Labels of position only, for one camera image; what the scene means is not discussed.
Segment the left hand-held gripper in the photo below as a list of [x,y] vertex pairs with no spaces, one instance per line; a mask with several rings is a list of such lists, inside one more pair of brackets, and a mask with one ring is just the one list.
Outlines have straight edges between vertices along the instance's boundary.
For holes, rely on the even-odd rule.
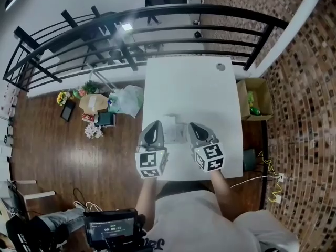
[[136,169],[142,179],[158,178],[163,175],[168,162],[168,152],[164,146],[161,121],[154,121],[142,130],[136,150]]

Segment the translucent plastic bag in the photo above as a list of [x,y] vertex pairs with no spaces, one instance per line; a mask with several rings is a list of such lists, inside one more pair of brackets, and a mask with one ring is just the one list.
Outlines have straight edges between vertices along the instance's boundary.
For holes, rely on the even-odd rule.
[[125,88],[112,89],[108,96],[108,111],[113,114],[126,114],[135,118],[143,106],[144,89],[127,85]]

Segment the white table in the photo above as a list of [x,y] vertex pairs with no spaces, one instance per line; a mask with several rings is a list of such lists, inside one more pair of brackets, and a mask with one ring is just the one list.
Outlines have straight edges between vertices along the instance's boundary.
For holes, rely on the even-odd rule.
[[[216,69],[217,63],[226,66]],[[161,57],[148,60],[142,126],[166,114],[178,123],[211,128],[223,144],[225,178],[243,175],[243,132],[231,59],[211,56]]]

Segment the dark green box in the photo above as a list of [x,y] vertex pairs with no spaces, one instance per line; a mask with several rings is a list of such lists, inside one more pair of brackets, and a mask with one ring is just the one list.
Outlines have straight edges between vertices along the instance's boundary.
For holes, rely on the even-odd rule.
[[94,117],[94,124],[97,127],[115,127],[116,115],[111,112],[98,113]]

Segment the black router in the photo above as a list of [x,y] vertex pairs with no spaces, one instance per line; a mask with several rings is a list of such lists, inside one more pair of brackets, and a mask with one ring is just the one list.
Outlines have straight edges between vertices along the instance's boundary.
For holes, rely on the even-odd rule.
[[256,152],[255,149],[243,151],[243,171],[249,172],[256,169]]

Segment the person's leg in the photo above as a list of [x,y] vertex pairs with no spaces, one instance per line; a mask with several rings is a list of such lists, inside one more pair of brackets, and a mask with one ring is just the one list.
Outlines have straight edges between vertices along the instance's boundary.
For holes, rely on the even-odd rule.
[[161,198],[171,196],[171,195],[182,194],[182,193],[193,192],[193,191],[212,192],[208,187],[206,187],[200,181],[168,181],[162,187],[161,191],[158,193],[156,200],[159,200]]

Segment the white pink flower bouquet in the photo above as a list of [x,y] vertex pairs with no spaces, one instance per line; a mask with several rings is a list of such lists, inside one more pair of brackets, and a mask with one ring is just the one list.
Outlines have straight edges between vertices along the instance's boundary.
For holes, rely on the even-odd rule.
[[85,128],[85,135],[89,139],[100,138],[103,136],[101,126],[96,126],[94,123],[90,123]]

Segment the kraft paper box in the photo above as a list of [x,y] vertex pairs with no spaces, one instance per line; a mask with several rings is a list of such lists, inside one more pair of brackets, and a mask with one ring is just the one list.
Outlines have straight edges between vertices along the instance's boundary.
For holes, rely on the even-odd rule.
[[95,115],[108,108],[108,98],[102,94],[88,94],[80,99],[79,107],[84,114]]

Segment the cardboard box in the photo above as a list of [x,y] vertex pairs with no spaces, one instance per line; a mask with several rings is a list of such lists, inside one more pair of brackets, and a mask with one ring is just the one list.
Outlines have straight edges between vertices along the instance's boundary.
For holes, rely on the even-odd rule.
[[[263,78],[246,78],[237,84],[241,119],[247,121],[267,121],[274,115],[272,101],[267,81]],[[250,114],[250,107],[247,101],[247,92],[252,91],[255,97],[255,108],[258,108],[261,115]]]

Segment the green plant with pink flowers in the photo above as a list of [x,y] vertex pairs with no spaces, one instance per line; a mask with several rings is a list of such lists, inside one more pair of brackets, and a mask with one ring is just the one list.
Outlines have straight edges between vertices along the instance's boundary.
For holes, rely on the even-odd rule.
[[88,80],[83,86],[75,88],[72,93],[76,98],[82,98],[88,94],[94,94],[99,91],[100,85],[95,82]]

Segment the black metal railing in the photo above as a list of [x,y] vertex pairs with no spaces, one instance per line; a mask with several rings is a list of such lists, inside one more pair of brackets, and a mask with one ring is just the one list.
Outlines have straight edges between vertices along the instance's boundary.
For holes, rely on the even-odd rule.
[[[209,4],[150,6],[119,13],[91,13],[72,17],[33,34],[17,27],[18,44],[3,79],[29,92],[33,89],[86,75],[93,69],[112,70],[145,66],[149,58],[164,56],[238,57],[237,66],[247,70],[275,28],[286,29],[282,19],[252,10]],[[199,20],[137,28],[135,21],[150,16],[204,15],[235,17],[264,24],[261,31],[229,25],[206,25]]]

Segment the row of white boxes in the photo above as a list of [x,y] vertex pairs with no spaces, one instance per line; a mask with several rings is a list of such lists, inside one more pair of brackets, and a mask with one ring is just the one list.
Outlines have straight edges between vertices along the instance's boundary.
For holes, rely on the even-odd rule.
[[0,118],[9,120],[15,115],[20,90],[10,83],[0,82]]

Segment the white vertical pipe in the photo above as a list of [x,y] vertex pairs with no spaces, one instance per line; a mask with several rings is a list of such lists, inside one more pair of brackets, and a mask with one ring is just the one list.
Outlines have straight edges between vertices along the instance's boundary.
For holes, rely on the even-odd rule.
[[299,32],[301,27],[305,24],[310,14],[313,12],[319,0],[302,0],[296,13],[289,22],[287,28],[283,31],[272,49],[267,53],[261,63],[252,70],[248,70],[244,74],[248,77],[261,77],[263,73],[277,60],[277,58],[286,50],[295,35]]

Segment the black picture frame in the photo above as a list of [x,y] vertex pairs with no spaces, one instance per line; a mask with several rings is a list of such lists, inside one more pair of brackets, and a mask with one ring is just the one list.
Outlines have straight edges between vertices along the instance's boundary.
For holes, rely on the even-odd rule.
[[62,109],[60,117],[68,122],[70,120],[70,117],[72,115],[72,112],[75,106],[76,106],[76,103],[73,100],[67,100]]

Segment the black recording monitor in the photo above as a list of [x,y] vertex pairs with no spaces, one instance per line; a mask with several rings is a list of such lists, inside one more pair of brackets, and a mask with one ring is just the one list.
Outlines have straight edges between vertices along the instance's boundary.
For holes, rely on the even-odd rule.
[[145,216],[134,208],[84,213],[87,243],[97,252],[140,252],[145,248],[144,224]]

